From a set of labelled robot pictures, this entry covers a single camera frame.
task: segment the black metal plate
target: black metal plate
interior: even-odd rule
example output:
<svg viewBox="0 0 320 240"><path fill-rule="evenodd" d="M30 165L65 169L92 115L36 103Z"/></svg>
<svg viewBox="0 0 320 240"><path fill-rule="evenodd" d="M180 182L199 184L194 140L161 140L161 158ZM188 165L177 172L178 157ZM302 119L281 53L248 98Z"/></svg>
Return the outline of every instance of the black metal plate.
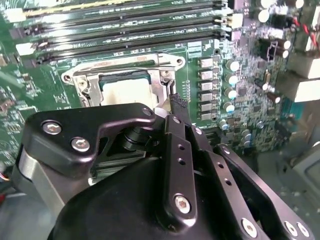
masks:
<svg viewBox="0 0 320 240"><path fill-rule="evenodd" d="M141 159L74 197L60 213L51 240L225 240L215 191L195 174L198 218L186 233L173 234L156 218L161 204L159 158Z"/></svg>

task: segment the surface-mount component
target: surface-mount component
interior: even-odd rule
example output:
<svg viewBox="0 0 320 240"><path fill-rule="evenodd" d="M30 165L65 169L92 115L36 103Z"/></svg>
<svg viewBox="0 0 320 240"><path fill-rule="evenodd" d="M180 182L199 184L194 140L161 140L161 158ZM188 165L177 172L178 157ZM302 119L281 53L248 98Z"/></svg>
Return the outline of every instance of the surface-mount component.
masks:
<svg viewBox="0 0 320 240"><path fill-rule="evenodd" d="M211 120L211 113L202 113L201 120L202 121Z"/></svg>
<svg viewBox="0 0 320 240"><path fill-rule="evenodd" d="M200 105L201 112L208 112L212 109L212 103L206 103Z"/></svg>
<svg viewBox="0 0 320 240"><path fill-rule="evenodd" d="M319 79L305 79L292 72L280 73L275 89L295 103L320 99Z"/></svg>
<svg viewBox="0 0 320 240"><path fill-rule="evenodd" d="M200 101L201 102L209 102L212 100L212 98L213 98L213 95L211 92L200 94Z"/></svg>
<svg viewBox="0 0 320 240"><path fill-rule="evenodd" d="M200 59L200 67L203 69L212 68L214 66L213 58Z"/></svg>
<svg viewBox="0 0 320 240"><path fill-rule="evenodd" d="M201 91L211 91L213 88L212 82L203 82L200 84Z"/></svg>
<svg viewBox="0 0 320 240"><path fill-rule="evenodd" d="M201 80L211 80L214 77L212 70L201 71L199 74Z"/></svg>

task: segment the ram slot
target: ram slot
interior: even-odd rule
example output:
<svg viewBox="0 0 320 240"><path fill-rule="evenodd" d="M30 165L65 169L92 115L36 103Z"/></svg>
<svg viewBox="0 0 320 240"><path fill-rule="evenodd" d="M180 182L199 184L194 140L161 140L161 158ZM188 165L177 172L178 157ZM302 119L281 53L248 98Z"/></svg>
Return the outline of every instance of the ram slot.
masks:
<svg viewBox="0 0 320 240"><path fill-rule="evenodd" d="M154 23L154 24L147 24L143 26L131 26L131 27L119 27L109 29L108 31L104 32L95 32L95 33L86 33L86 34L79 34L79 35L71 35L69 37L57 37L47 40L38 40L34 41L33 46L36 48L37 51L45 50L50 48L54 45L58 44L66 44L72 43L74 41L87 41L92 39L98 39L102 37L114 36L114 35L124 35L124 34L137 34L137 33L147 33L149 31L155 30L163 30L163 29L172 29L177 27L189 27L189 26L197 26L203 24L212 24L215 20L220 20L221 18L216 17L204 17L204 18L197 18L197 19L189 19L184 21L171 21L171 22L161 22L161 23Z"/></svg>
<svg viewBox="0 0 320 240"><path fill-rule="evenodd" d="M205 31L202 33L191 33L174 35L162 38L151 38L144 39L140 41L131 41L124 43L117 43L112 45L103 45L96 47L88 47L84 49L75 49L71 51L62 52L50 52L46 54L41 54L36 57L36 59L24 59L23 64L27 68L34 68L42 64L48 64L52 61L65 60L70 58L79 58L85 56L92 56L96 54L107 54L107 53L118 53L124 51L133 51L138 49L152 49L161 46L170 46L175 44L183 44L188 42L198 42L204 40L212 39L228 39L230 40L230 35L223 30L212 30Z"/></svg>
<svg viewBox="0 0 320 240"><path fill-rule="evenodd" d="M74 26L62 26L61 24L52 24L50 26L34 25L27 28L20 27L10 30L11 36L14 39L20 39L27 36L32 36L32 39L50 39L59 38L68 39L78 34L87 34L92 36L100 36L101 32L112 32L114 29L119 31L128 31L130 27L133 28L147 28L149 25L169 23L174 26L182 26L182 21L194 21L195 24L204 22L204 19L209 19L215 13L212 7L186 10L174 13L162 13L152 16L131 17L129 14L124 19L104 21L101 19L99 23L74 24Z"/></svg>
<svg viewBox="0 0 320 240"><path fill-rule="evenodd" d="M175 1L172 2L171 0L163 0L163 1L156 1L156 0L139 0L139 1L129 1L120 4L111 4L106 6L100 7L90 7L90 8L79 8L79 9L70 9L66 8L64 11L50 11L50 8L46 8L47 11L43 10L35 10L35 11L24 11L23 9L8 9L6 11L7 19L10 22L21 22L27 19L32 21L35 18L35 22L37 23L64 23L64 22L71 22L72 20L83 20L83 19L96 19L107 15L117 15L117 14L128 14L131 12L147 12L153 9L167 9L170 8L172 11L177 10L181 7L203 7L209 6L212 4L212 0L195 0L193 2L189 1Z"/></svg>
<svg viewBox="0 0 320 240"><path fill-rule="evenodd" d="M141 41L145 39L157 39L157 38L166 38L170 36L178 36L178 35L188 35L192 33L202 33L213 31L217 29L217 26L212 23L207 24L198 24L198 25L190 25L188 27L166 27L165 30L157 29L152 31L143 31L140 33L125 33L125 34L117 34L109 37L95 37L85 40L76 40L70 41L68 43L55 43L50 45L45 45L42 52L61 52L61 51L70 51L75 49L83 49L83 48L92 48L108 45L111 46L113 44L123 43L123 42L131 42L131 41Z"/></svg>

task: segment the green circuit board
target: green circuit board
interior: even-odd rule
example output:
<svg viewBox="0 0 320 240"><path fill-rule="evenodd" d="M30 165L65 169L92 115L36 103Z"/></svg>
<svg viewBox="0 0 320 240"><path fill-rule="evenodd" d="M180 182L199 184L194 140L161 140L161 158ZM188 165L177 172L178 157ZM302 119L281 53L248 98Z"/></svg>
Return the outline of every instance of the green circuit board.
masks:
<svg viewBox="0 0 320 240"><path fill-rule="evenodd" d="M256 5L251 7L246 0L236 1L234 7L224 0L118 2L0 0L1 161L14 162L30 115L84 107L75 86L63 79L64 73L84 63L150 54L185 61L175 71L175 90L188 101L193 124L210 132L225 120L227 142L236 150L275 147L274 126L281 103L268 100L255 79L267 75L270 86L274 85L278 73L286 69L286 59L262 59L257 42L270 36L293 41L292 31L261 23L251 16ZM277 8L273 2L269 12ZM236 15L232 19L234 13L243 18L236 28L230 23L237 21ZM239 63L235 72L228 69L229 60ZM154 67L145 64L143 70ZM235 85L227 81L230 74L238 78ZM209 85L202 89L203 83ZM237 92L235 99L226 96L227 88ZM204 104L211 107L203 111ZM226 110L229 105L233 111ZM243 142L244 130L251 132L249 145Z"/></svg>

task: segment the mounting hole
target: mounting hole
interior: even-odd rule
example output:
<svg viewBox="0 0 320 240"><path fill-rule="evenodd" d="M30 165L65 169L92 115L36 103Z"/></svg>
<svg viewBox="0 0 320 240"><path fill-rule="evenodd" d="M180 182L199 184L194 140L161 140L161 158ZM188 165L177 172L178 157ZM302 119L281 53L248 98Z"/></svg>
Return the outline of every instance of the mounting hole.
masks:
<svg viewBox="0 0 320 240"><path fill-rule="evenodd" d="M182 166L186 165L186 162L185 162L182 158L178 158L178 162L179 162Z"/></svg>
<svg viewBox="0 0 320 240"><path fill-rule="evenodd" d="M143 109L142 109L142 112L143 112L145 115L149 116L149 117L152 115L151 110L150 110L150 109L147 109L147 108L143 108Z"/></svg>
<svg viewBox="0 0 320 240"><path fill-rule="evenodd" d="M63 76L63 80L66 82L70 82L71 81L71 77L69 75L64 75Z"/></svg>
<svg viewBox="0 0 320 240"><path fill-rule="evenodd" d="M178 148L179 148L180 150L185 150L185 147L182 146L181 144L178 145Z"/></svg>
<svg viewBox="0 0 320 240"><path fill-rule="evenodd" d="M228 184L229 186L232 185L232 183L230 182L230 180L229 180L228 178L225 178L224 181L225 181L225 183Z"/></svg>

